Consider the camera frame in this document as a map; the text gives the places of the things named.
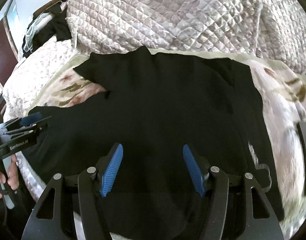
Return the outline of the left hand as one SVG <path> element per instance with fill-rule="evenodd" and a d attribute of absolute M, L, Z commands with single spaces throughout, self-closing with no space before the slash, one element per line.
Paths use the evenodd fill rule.
<path fill-rule="evenodd" d="M 19 187 L 19 177 L 18 177 L 18 167 L 17 167 L 17 158 L 16 155 L 13 154 L 11 156 L 11 164 L 9 165 L 8 172 L 7 172 L 7 179 L 0 172 L 0 182 L 2 184 L 7 183 L 13 191 L 16 191 Z"/>

